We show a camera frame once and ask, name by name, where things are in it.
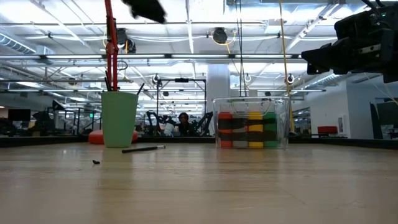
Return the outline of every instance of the wooden table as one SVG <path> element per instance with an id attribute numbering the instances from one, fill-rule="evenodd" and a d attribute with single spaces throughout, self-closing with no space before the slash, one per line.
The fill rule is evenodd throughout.
<path id="1" fill-rule="evenodd" d="M 398 151 L 0 149 L 0 223 L 397 224 Z"/>

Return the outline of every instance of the clear plastic container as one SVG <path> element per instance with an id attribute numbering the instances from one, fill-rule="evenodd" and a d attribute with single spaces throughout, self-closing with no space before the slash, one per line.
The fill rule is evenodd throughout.
<path id="1" fill-rule="evenodd" d="M 288 96 L 216 98 L 213 108 L 218 148 L 287 149 Z"/>

